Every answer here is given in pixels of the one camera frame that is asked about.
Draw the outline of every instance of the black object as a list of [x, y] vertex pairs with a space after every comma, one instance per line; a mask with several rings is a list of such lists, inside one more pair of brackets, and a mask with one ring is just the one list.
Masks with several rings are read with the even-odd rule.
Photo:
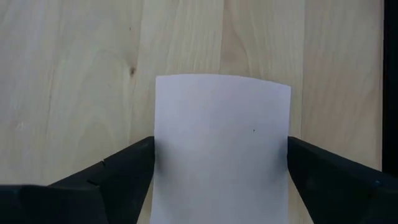
[[[136, 223], [155, 162], [148, 137], [48, 187], [0, 186], [0, 223]], [[287, 164], [314, 224], [398, 223], [398, 180], [297, 138]]]
[[398, 223], [398, 180], [289, 137], [287, 163], [314, 224]]
[[136, 223], [154, 162], [148, 137], [48, 187], [0, 186], [0, 223]]
[[398, 177], [398, 1], [384, 1], [382, 171]]

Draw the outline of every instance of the wooden table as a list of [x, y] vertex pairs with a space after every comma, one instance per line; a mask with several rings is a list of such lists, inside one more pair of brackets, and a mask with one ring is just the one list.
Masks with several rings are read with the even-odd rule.
[[49, 184], [152, 135], [155, 77], [175, 73], [288, 84], [291, 135], [380, 169], [382, 18], [381, 0], [0, 0], [0, 181]]

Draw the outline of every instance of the small dark speck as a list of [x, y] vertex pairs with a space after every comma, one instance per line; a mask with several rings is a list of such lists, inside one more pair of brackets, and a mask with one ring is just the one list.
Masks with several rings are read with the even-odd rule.
[[134, 72], [136, 72], [136, 69], [131, 67], [130, 68], [130, 76], [132, 77], [134, 75]]

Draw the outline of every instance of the sheet of paper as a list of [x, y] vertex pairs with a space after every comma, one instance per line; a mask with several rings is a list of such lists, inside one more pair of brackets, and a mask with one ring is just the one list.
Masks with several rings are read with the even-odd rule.
[[152, 224], [288, 224], [290, 87], [157, 77]]

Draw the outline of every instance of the wood grain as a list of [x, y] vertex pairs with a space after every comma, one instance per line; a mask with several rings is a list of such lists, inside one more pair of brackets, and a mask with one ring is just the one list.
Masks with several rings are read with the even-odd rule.
[[305, 141], [381, 168], [382, 1], [307, 0]]
[[[291, 135], [381, 168], [382, 0], [0, 0], [0, 68], [1, 184], [152, 135], [155, 77], [175, 73], [288, 84]], [[290, 223], [311, 223], [289, 190]]]
[[2, 6], [2, 183], [49, 184], [128, 146], [141, 2]]
[[42, 184], [60, 1], [0, 4], [0, 181]]

